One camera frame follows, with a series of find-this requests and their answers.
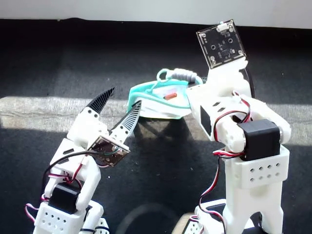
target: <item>black component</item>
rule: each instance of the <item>black component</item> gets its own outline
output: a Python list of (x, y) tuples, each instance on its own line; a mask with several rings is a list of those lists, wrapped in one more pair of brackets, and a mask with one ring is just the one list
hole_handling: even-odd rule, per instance
[(114, 90), (115, 88), (111, 88), (105, 91), (104, 93), (98, 95), (87, 106), (90, 107), (95, 112), (97, 112), (98, 114), (100, 114), (105, 104), (107, 103), (108, 99), (114, 94)]
[(86, 221), (86, 218), (87, 218), (87, 215), (89, 213), (89, 210), (91, 210), (91, 209), (92, 209), (92, 206), (88, 205), (88, 207), (86, 208), (86, 215), (83, 218), (83, 222)]
[(67, 183), (60, 183), (53, 190), (52, 196), (49, 200), (49, 206), (68, 214), (73, 214), (77, 211), (76, 201), (79, 193), (80, 189), (75, 186)]
[(246, 138), (244, 161), (270, 157), (279, 154), (279, 128), (267, 119), (238, 123)]
[(96, 233), (96, 230), (93, 229), (88, 229), (88, 228), (81, 228), (80, 229), (81, 232), (90, 232), (90, 233)]
[(242, 72), (244, 78), (248, 80), (249, 86), (250, 86), (250, 92), (251, 92), (252, 98), (254, 98), (255, 97), (254, 81), (253, 81), (252, 75), (249, 72), (249, 69), (245, 68), (245, 69), (240, 70), (240, 72)]
[(202, 106), (200, 106), (200, 123), (201, 123), (201, 125), (203, 125), (203, 127), (206, 130), (207, 134), (211, 136), (210, 116), (204, 110), (204, 108)]
[(64, 155), (72, 153), (74, 151), (74, 149), (70, 149), (70, 150), (66, 150), (63, 152)]
[(103, 229), (103, 230), (106, 230), (109, 232), (109, 228), (106, 228), (106, 227), (102, 227), (102, 226), (97, 226), (96, 229)]
[(196, 34), (210, 69), (246, 56), (233, 20)]

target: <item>white robot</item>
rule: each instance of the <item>white robot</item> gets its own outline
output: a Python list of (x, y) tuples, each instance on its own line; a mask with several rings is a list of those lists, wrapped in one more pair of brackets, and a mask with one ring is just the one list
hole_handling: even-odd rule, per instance
[[(210, 70), (205, 84), (186, 92), (192, 114), (209, 140), (225, 145), (214, 155), (225, 162), (226, 202), (201, 203), (217, 182), (218, 167), (183, 233), (241, 234), (250, 216), (261, 212), (262, 230), (282, 234), (282, 182), (288, 176), (290, 155), (282, 144), (290, 139), (290, 125), (251, 97), (240, 72), (248, 62), (232, 20), (197, 36)], [(226, 203), (223, 215), (209, 210), (220, 203)]]
[(101, 179), (99, 167), (115, 166), (129, 153), (124, 141), (139, 118), (141, 102), (133, 105), (112, 130), (99, 121), (99, 115), (114, 88), (92, 100), (77, 116), (49, 168), (45, 171), (41, 204), (34, 219), (33, 234), (108, 234), (101, 216), (103, 207), (92, 201)]

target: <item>plastic piece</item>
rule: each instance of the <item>plastic piece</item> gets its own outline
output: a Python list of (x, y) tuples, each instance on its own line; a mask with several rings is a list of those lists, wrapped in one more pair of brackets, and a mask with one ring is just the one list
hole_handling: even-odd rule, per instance
[[(191, 112), (185, 94), (187, 87), (187, 81), (170, 78), (136, 85), (129, 92), (128, 111), (134, 103), (141, 100), (142, 117), (180, 119)], [(164, 99), (173, 92), (177, 93), (177, 97)]]
[(141, 107), (141, 100), (134, 103), (130, 111), (112, 128), (110, 136), (123, 143), (137, 125)]
[[(99, 225), (99, 222), (100, 223), (102, 222), (102, 224), (104, 224), (103, 220), (99, 221), (101, 216), (103, 215), (104, 209), (100, 204), (98, 204), (95, 201), (90, 201), (89, 205), (91, 206), (91, 209), (89, 210), (87, 214), (86, 220), (83, 223), (82, 228), (95, 230), (95, 227)], [(90, 232), (79, 232), (79, 234), (90, 234)]]
[(225, 159), (226, 198), (223, 211), (227, 234), (239, 234), (248, 218), (262, 214), (262, 228), (270, 234), (281, 234), (282, 183), (287, 179), (289, 151), (281, 145), (280, 154), (252, 161)]
[(43, 202), (40, 205), (33, 234), (77, 234), (86, 210), (68, 214)]
[[(215, 210), (216, 207), (224, 206), (224, 204), (226, 204), (226, 200), (219, 199), (215, 201), (202, 203), (202, 206), (206, 207), (208, 210)], [(195, 214), (198, 215), (199, 217), (199, 225), (204, 226), (204, 232), (202, 234), (224, 234), (223, 226), (221, 222), (215, 220), (210, 214), (207, 214), (201, 211), (198, 206), (195, 208)], [(244, 230), (247, 230), (247, 229), (249, 230), (250, 228), (254, 228), (254, 223), (249, 218), (244, 227)]]
[(100, 114), (108, 99), (114, 94), (114, 90), (115, 88), (111, 88), (104, 93), (98, 95), (87, 105), (87, 107), (90, 107), (92, 110)]

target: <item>black carpet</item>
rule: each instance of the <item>black carpet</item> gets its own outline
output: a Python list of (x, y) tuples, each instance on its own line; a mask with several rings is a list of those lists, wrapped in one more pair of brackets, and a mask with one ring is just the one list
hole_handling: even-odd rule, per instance
[[(154, 80), (164, 67), (204, 76), (208, 67), (195, 32), (205, 27), (0, 20), (0, 98), (93, 98), (107, 86), (115, 86), (114, 98), (127, 100), (130, 87)], [(256, 98), (281, 108), (278, 113), (293, 124), (295, 139), (286, 145), (291, 160), (282, 196), (284, 233), (309, 233), (312, 31), (250, 27), (238, 31), (249, 56)], [(305, 111), (297, 113), (300, 107)], [(296, 121), (294, 116), (302, 118)], [(41, 175), (65, 136), (5, 128), (0, 123), (2, 233), (31, 233), (33, 225), (23, 206), (37, 202)], [(199, 140), (184, 119), (144, 118), (126, 143), (131, 153), (115, 168), (102, 170), (94, 200), (103, 204), (111, 233), (118, 229), (118, 234), (124, 233), (127, 215), (137, 217), (127, 234), (171, 233), (179, 217), (194, 210), (199, 195), (210, 185), (216, 169), (211, 152), (219, 145), (204, 137)], [(220, 198), (225, 198), (223, 167), (207, 200)]]

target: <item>cable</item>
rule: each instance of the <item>cable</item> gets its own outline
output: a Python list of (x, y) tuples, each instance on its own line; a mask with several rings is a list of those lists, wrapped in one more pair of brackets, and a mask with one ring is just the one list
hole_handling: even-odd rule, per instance
[(206, 208), (204, 208), (204, 207), (201, 206), (201, 201), (202, 201), (203, 197), (204, 197), (205, 195), (207, 195), (208, 193), (210, 193), (210, 192), (215, 188), (216, 183), (218, 182), (219, 173), (220, 173), (220, 157), (218, 157), (218, 166), (217, 166), (217, 169), (216, 169), (216, 173), (215, 173), (215, 176), (214, 176), (214, 180), (213, 180), (212, 184), (210, 185), (210, 187), (209, 187), (206, 191), (204, 191), (204, 192), (202, 193), (202, 195), (200, 196), (198, 207), (200, 208), (200, 210), (201, 210), (202, 212), (205, 212), (205, 213), (207, 213), (207, 214), (211, 214), (211, 215), (217, 216), (217, 217), (221, 220), (222, 225), (223, 225), (223, 229), (224, 229), (224, 234), (226, 234), (225, 223), (224, 223), (224, 219), (223, 219), (222, 215), (221, 215), (219, 212), (217, 212), (217, 211), (209, 211), (209, 210), (207, 210)]
[(232, 92), (232, 95), (233, 95), (233, 96), (238, 96), (238, 97), (240, 98), (241, 102), (243, 102), (243, 103), (248, 107), (248, 112), (247, 112), (246, 116), (241, 120), (241, 123), (248, 122), (248, 121), (250, 120), (250, 117), (251, 117), (251, 116), (250, 116), (250, 115), (251, 115), (250, 104), (249, 104), (245, 99), (243, 99), (243, 98), (239, 95), (238, 92), (233, 91), (233, 92)]
[(245, 70), (246, 76), (248, 77), (248, 80), (249, 80), (249, 86), (250, 86), (250, 92), (252, 94), (252, 98), (254, 98), (254, 81), (253, 81), (253, 77), (250, 74), (249, 69), (247, 67), (244, 70)]
[(198, 223), (198, 216), (197, 215), (191, 215), (189, 220), (191, 220), (192, 222)]
[(88, 229), (88, 228), (81, 228), (80, 232), (90, 232), (90, 233), (96, 233), (96, 230)]
[(50, 173), (50, 170), (57, 164), (59, 164), (60, 162), (66, 160), (66, 159), (69, 159), (70, 157), (74, 157), (74, 156), (79, 156), (79, 155), (103, 155), (103, 153), (100, 153), (100, 152), (96, 152), (96, 151), (81, 151), (81, 152), (77, 152), (77, 153), (72, 153), (72, 154), (69, 154), (69, 155), (66, 155), (58, 160), (56, 160), (54, 163), (52, 163), (43, 173), (43, 177), (42, 177), (42, 185), (41, 185), (41, 192), (40, 194), (43, 194), (44, 193), (44, 188), (45, 188), (45, 185), (46, 185), (46, 177), (47, 177), (47, 174)]
[(223, 117), (228, 116), (228, 115), (230, 115), (230, 114), (235, 114), (235, 113), (243, 113), (243, 114), (247, 115), (247, 113), (244, 112), (244, 111), (228, 111), (228, 112), (226, 112), (226, 113), (220, 115), (220, 116), (215, 120), (215, 122), (214, 122), (214, 140), (215, 140), (215, 141), (218, 141), (218, 137), (217, 137), (217, 133), (216, 133), (216, 124), (217, 124), (217, 123), (220, 121), (220, 119), (222, 119)]
[(213, 151), (213, 155), (214, 155), (214, 156), (218, 156), (218, 157), (220, 157), (220, 158), (241, 157), (241, 156), (243, 156), (244, 154), (245, 154), (244, 152), (233, 153), (233, 152), (225, 151), (224, 149)]
[(35, 211), (39, 210), (39, 208), (34, 207), (34, 206), (33, 206), (32, 204), (30, 204), (30, 203), (27, 203), (27, 204), (25, 205), (25, 207), (24, 207), (24, 210), (25, 210), (25, 213), (26, 213), (27, 217), (29, 217), (33, 222), (35, 222), (36, 219), (29, 213), (28, 207), (31, 208), (31, 209), (33, 209), (33, 210), (35, 210)]

